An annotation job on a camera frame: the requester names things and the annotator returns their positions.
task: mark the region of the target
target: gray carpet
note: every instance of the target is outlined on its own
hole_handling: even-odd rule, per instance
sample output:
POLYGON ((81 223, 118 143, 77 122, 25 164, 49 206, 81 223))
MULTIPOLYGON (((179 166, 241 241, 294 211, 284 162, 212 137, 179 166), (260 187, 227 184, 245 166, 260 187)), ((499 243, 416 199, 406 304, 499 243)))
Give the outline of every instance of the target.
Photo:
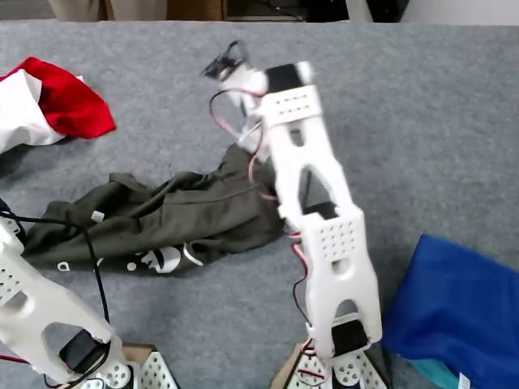
MULTIPOLYGON (((421 233, 519 268, 518 28, 0 24, 0 72, 29 55, 66 67, 108 101, 118 124, 100 139, 0 156, 0 195, 39 216, 110 172, 158 183, 213 169, 231 139, 208 115, 215 85, 198 74, 235 38, 257 66, 313 63, 336 154, 366 213, 384 306, 421 233)), ((98 308, 90 273, 50 275, 98 308)), ((300 275, 280 240, 181 276, 104 280, 121 337, 154 343, 182 387, 265 388, 305 338, 290 296, 300 275)), ((396 389, 429 387, 402 361, 392 367, 396 389)), ((2 389, 41 385, 23 366, 2 364, 0 376, 2 389)))

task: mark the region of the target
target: blue cloth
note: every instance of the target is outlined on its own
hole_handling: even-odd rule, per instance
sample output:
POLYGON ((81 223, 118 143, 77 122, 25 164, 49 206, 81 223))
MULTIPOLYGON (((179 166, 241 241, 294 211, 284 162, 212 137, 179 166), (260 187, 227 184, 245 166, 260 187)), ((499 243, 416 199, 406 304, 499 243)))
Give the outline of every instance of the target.
POLYGON ((441 389, 458 389, 459 377, 455 376, 443 362, 434 359, 409 360, 409 362, 437 387, 441 387, 441 389))
POLYGON ((422 235, 382 343, 405 359, 442 361, 478 389, 519 387, 519 273, 422 235))

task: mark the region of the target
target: dark green cloth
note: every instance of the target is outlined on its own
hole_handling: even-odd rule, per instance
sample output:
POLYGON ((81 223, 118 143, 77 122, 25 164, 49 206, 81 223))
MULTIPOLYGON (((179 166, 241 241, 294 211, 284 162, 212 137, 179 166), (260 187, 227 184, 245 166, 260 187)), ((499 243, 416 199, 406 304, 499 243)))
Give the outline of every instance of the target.
MULTIPOLYGON (((189 252, 203 263, 226 253, 265 245, 282 234, 277 203, 259 196, 272 193, 274 177, 266 168, 255 172, 255 186, 247 178, 250 155, 233 145, 218 169, 210 174, 179 173, 156 188, 130 174, 110 174, 109 183, 91 190, 75 203, 54 201, 43 217, 69 220, 88 228, 102 268, 125 271, 143 253, 166 247, 189 252), (92 214, 102 212, 97 223, 92 214)), ((36 224, 28 231, 24 257, 35 267, 91 269, 83 236, 77 229, 36 224)), ((137 261, 138 270, 147 269, 137 261)), ((183 256, 175 271, 193 262, 183 256)))

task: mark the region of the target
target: black cable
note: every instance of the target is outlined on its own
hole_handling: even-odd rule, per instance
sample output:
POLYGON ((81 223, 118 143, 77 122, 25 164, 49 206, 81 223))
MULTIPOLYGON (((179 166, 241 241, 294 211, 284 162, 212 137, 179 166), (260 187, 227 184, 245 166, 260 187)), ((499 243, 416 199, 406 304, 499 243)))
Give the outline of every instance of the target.
POLYGON ((254 1, 259 3, 259 4, 263 4, 264 6, 266 6, 271 11, 277 12, 277 13, 282 14, 284 16, 289 16, 290 18, 294 18, 298 22, 304 22, 305 21, 302 17, 297 16, 296 14, 293 14, 291 12, 285 11, 285 7, 274 6, 270 2, 270 0, 254 0, 254 1))
POLYGON ((103 314, 105 316, 105 320, 110 323, 110 317, 108 312, 108 303, 106 302, 105 288, 103 288, 103 281, 101 280, 101 274, 99 272, 99 267, 97 266, 97 257, 94 252, 94 247, 92 244, 92 240, 90 239, 90 235, 85 227, 76 224, 71 221, 64 221, 58 219, 50 219, 50 218, 39 218, 39 217, 25 217, 25 216, 17 216, 12 212, 0 211, 0 216, 5 217, 6 219, 11 219, 15 221, 23 221, 26 223, 40 223, 40 224, 60 224, 65 225, 66 227, 73 227, 78 229, 84 236, 84 240, 87 243, 88 251, 90 253, 90 258, 92 260, 92 267, 94 271, 94 275, 96 277, 97 287, 99 288, 99 294, 101 297, 101 304, 103 305, 103 314))
MULTIPOLYGON (((12 212, 6 212, 6 211, 0 211, 0 216, 4 217, 6 219, 18 221, 18 222, 26 222, 26 223, 40 223, 40 224, 60 224, 65 225, 66 227, 73 227, 75 229, 78 229, 84 236, 84 240, 87 243, 88 251, 90 254, 90 258, 92 260, 92 268, 94 271, 94 275, 96 277, 97 287, 99 288, 99 294, 101 297, 101 304, 103 306, 103 314, 105 316, 105 320, 107 323, 110 322, 109 319, 109 311, 108 311, 108 303, 106 302, 106 295, 105 295, 105 288, 103 287, 103 281, 101 279, 101 273, 99 271, 99 266, 97 265, 97 257, 96 253, 94 251, 94 247, 92 244, 92 239, 90 239, 90 235, 88 234, 88 231, 85 227, 82 225, 76 224, 74 222, 70 221, 64 221, 64 220, 57 220, 57 219, 51 219, 51 218, 36 218, 36 217, 25 217, 25 216, 17 216, 12 212)), ((68 383, 67 386, 65 386, 63 389, 72 389, 82 383, 90 374, 92 374, 94 371, 99 369, 109 356, 109 349, 110 349, 110 342, 105 345, 105 352, 103 354, 103 357, 99 360, 98 363, 96 363, 90 370, 88 370, 85 374, 83 374, 81 377, 76 379, 75 381, 68 383)), ((47 381, 47 377, 43 375, 43 382, 48 388, 55 389, 57 387, 60 387, 61 385, 51 385, 47 381)))
MULTIPOLYGON (((71 383, 68 383, 68 385, 66 385, 63 389, 72 389, 72 388, 78 386, 85 379, 87 379, 90 374, 92 374, 94 371, 99 369, 108 359, 109 350, 110 350, 110 342, 105 345, 105 352, 103 354, 103 357, 99 360, 99 362, 97 362, 92 368, 90 368, 89 371, 87 371, 81 377, 79 377, 75 381, 72 381, 71 383)), ((48 388, 55 389, 57 387, 61 387, 61 385, 59 385, 59 384, 58 385, 49 384, 49 382, 47 381, 47 377, 45 375, 43 376, 43 381, 48 388)))

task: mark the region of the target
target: red and white fabric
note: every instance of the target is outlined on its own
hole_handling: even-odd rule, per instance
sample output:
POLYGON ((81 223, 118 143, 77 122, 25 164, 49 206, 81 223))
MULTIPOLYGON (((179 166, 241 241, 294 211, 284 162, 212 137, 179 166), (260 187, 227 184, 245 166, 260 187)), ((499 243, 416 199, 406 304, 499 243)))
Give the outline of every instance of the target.
POLYGON ((0 77, 0 153, 18 144, 91 139, 115 129, 108 105, 81 78, 30 57, 0 77))

